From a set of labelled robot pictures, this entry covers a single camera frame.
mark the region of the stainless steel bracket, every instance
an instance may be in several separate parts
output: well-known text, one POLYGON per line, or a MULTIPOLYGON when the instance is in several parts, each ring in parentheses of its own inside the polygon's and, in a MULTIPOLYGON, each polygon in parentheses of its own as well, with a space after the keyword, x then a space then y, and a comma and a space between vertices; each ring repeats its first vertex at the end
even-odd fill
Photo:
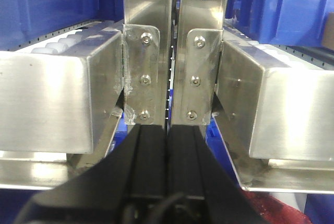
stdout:
POLYGON ((193 29, 187 35, 184 71, 175 76, 172 124, 208 125, 223 30, 193 29))
POLYGON ((124 25, 125 123, 153 124, 159 104, 160 32, 153 26, 124 25))

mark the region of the metal panel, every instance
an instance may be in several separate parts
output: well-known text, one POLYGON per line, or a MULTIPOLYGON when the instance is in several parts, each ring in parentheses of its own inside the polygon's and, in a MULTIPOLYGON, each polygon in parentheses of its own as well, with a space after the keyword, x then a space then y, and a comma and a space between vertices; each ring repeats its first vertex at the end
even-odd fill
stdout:
POLYGON ((268 161, 248 156, 231 121, 223 110, 214 118, 229 151, 230 160, 241 188, 246 191, 334 193, 334 173, 330 170, 283 169, 271 167, 268 161))
POLYGON ((160 53, 158 56, 159 73, 157 87, 159 91, 152 103, 156 106, 154 120, 141 124, 165 125, 166 94, 169 80, 170 38, 172 28, 172 0, 124 0, 125 24, 151 25, 160 31, 160 53))
POLYGON ((46 190, 86 171, 108 153, 122 112, 118 107, 112 110, 101 141, 92 154, 68 155, 66 160, 66 154, 1 151, 0 188, 46 190))
POLYGON ((125 123, 154 124, 160 117, 156 104, 161 96, 159 30, 152 26, 124 25, 123 33, 125 123))
POLYGON ((172 111, 173 124, 208 125, 211 119, 211 98, 216 82, 223 30, 193 29, 187 37, 183 83, 172 111))
POLYGON ((333 84, 225 32, 217 95, 250 157, 332 161, 333 84))
MULTIPOLYGON (((187 37, 189 32, 192 29, 202 28, 202 29, 222 29, 223 26, 223 18, 224 18, 224 10, 226 7, 226 0, 181 0, 180 5, 180 16, 178 21, 178 32, 177 32, 177 55, 175 61, 175 76, 174 76, 174 95, 173 95, 173 108, 172 108, 172 124, 189 124, 192 125, 195 122, 187 119, 187 113, 184 112, 190 105, 185 105, 185 98, 182 98, 184 95, 184 83, 189 83, 189 80, 186 78, 186 70, 188 68, 188 64, 191 61, 186 61, 190 58, 187 55, 187 37)), ((205 40, 205 44, 213 44, 217 46, 216 43, 208 42, 205 40)), ((206 70, 213 70, 212 66, 204 67, 206 70)), ((207 94, 201 97, 198 93, 198 90, 192 91, 191 94, 187 96, 191 96, 192 98, 198 97, 195 108, 192 110, 194 112, 200 111, 204 112, 205 109, 210 108, 212 97, 210 97, 212 91, 212 84, 206 88, 207 94)), ((197 120, 196 124, 207 125, 210 123, 209 114, 210 112, 206 110, 206 116, 200 115, 200 118, 197 120)))
POLYGON ((122 34, 108 25, 62 56, 1 53, 0 150, 93 152, 122 91, 122 34))

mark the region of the blue plastic bin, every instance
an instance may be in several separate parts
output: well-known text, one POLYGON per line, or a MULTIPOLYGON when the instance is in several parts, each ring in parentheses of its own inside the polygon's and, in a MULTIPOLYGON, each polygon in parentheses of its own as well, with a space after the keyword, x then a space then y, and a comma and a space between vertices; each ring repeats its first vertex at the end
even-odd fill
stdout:
POLYGON ((228 0, 226 18, 260 43, 321 46, 334 0, 228 0))
POLYGON ((0 0, 0 50, 84 20, 122 18, 123 0, 0 0))

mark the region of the white roller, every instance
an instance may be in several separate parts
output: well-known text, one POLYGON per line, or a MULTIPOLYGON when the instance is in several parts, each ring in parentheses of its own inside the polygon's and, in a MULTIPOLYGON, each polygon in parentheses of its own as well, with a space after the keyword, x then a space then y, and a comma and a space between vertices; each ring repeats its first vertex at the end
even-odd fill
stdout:
POLYGON ((64 43, 70 48, 71 46, 75 45, 79 41, 77 39, 73 39, 73 38, 62 38, 62 39, 59 39, 58 42, 59 43, 64 43))
POLYGON ((48 43, 45 46, 46 48, 53 48, 55 50, 57 50, 58 54, 65 52, 68 49, 68 45, 64 44, 64 43, 59 43, 59 42, 52 42, 52 43, 48 43))
POLYGON ((31 53, 57 54, 58 52, 53 48, 34 48, 31 53))
POLYGON ((68 39, 75 39, 78 42, 81 41, 83 39, 83 36, 80 34, 70 34, 67 36, 68 39))

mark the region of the metal frame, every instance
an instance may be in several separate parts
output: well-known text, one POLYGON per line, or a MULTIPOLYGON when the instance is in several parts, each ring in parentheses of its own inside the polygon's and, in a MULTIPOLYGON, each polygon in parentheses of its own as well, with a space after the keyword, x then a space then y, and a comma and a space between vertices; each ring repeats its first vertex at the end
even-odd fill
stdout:
POLYGON ((227 0, 181 0, 172 125, 210 123, 226 2, 227 0), (213 29, 216 30, 215 37, 212 36, 213 29), (193 86, 192 77, 202 84, 193 86))
MULTIPOLYGON (((308 153, 303 150, 311 146, 299 146, 299 149, 295 150, 295 152, 297 152, 295 154, 291 153, 293 151, 292 149, 289 149, 289 152, 283 153, 283 155, 290 155, 290 157, 292 157, 291 159, 294 157, 303 157, 303 159, 300 160, 291 160, 288 159, 287 156, 281 159, 273 159, 274 157, 270 156, 269 159, 256 159, 256 157, 250 157, 253 155, 249 150, 248 144, 250 143, 247 142, 247 139, 248 141, 250 140, 250 136, 245 138, 248 133, 256 131, 256 126, 248 124, 254 121, 252 117, 260 117, 259 114, 261 114, 261 111, 258 112, 257 109, 253 111, 254 108, 251 107, 251 105, 262 107, 264 104, 263 100, 259 101, 258 104, 256 100, 261 96, 259 91, 263 89, 261 86, 266 84, 264 80, 269 76, 265 75, 263 78, 259 79, 259 73, 265 73, 266 68, 274 68, 275 73, 287 70, 284 73, 302 73, 303 75, 308 74, 309 77, 313 77, 314 75, 322 74, 333 75, 332 71, 322 70, 317 66, 311 65, 310 63, 316 64, 314 61, 310 61, 311 58, 308 60, 310 63, 298 60, 300 63, 303 63, 304 68, 292 69, 284 62, 278 61, 278 59, 269 55, 272 51, 274 51, 273 55, 278 54, 278 52, 281 51, 280 49, 274 50, 275 47, 273 46, 270 46, 272 49, 269 51, 261 50, 262 47, 256 48, 253 46, 254 42, 251 39, 235 29, 226 29, 224 36, 224 55, 221 59, 221 68, 218 74, 218 84, 216 87, 217 100, 214 103, 218 108, 215 108, 214 115, 242 189, 264 192, 333 193, 333 163, 332 161, 321 160, 323 156, 313 156, 313 158, 320 160, 306 160, 308 153)), ((292 49, 290 49, 289 52, 298 55, 298 52, 294 52, 292 49)), ((290 59, 294 59, 295 61, 298 59, 290 54, 287 55, 289 55, 290 59)), ((302 83, 306 80, 307 79, 299 79, 301 83, 297 84, 303 86, 302 83)), ((321 82, 321 86, 318 88, 323 89, 324 84, 324 82, 321 82)), ((266 100, 266 103, 268 103, 270 98, 276 98, 280 94, 282 93, 280 92, 278 95, 270 96, 269 99, 266 100)), ((270 114, 269 117, 275 120, 275 125, 279 124, 279 118, 276 115, 270 114)), ((332 120, 323 119, 317 127, 328 121, 331 122, 332 120)), ((260 127, 263 130, 266 129, 265 126, 265 124, 261 124, 260 127)), ((271 142, 275 139, 273 134, 274 131, 271 131, 271 134, 268 135, 266 139, 266 143, 262 144, 263 148, 267 150, 266 154, 270 153, 273 145, 280 144, 279 141, 277 144, 271 142)), ((314 136, 314 140, 320 137, 321 136, 316 135, 314 136)), ((287 143, 289 143, 289 139, 282 142, 279 148, 286 148, 284 145, 287 143)))
MULTIPOLYGON (((154 93, 154 97, 151 97, 152 93, 150 92, 147 93, 147 95, 142 93, 142 86, 134 86, 132 90, 127 90, 125 99, 129 101, 129 107, 136 107, 135 110, 131 110, 131 113, 129 113, 128 110, 125 112, 125 121, 128 124, 157 124, 163 127, 166 125, 166 99, 170 79, 169 66, 171 51, 172 4, 173 0, 124 0, 125 28, 127 28, 127 25, 146 25, 156 27, 160 32, 160 49, 158 52, 155 52, 157 56, 154 57, 157 58, 156 64, 154 65, 154 72, 157 66, 158 73, 156 77, 151 78, 152 87, 156 87, 156 92, 154 93), (145 117, 142 117, 145 120, 140 119, 140 114, 142 114, 142 116, 146 115, 145 117)), ((145 68, 148 67, 138 65, 135 70, 135 74, 132 74, 132 70, 128 70, 125 74, 127 83, 137 83, 138 79, 132 80, 133 77, 138 76, 137 73, 147 75, 145 73, 145 68)))
POLYGON ((48 190, 83 173, 109 151, 122 110, 115 108, 106 124, 99 144, 92 154, 67 155, 41 152, 9 152, 0 160, 0 188, 48 190))

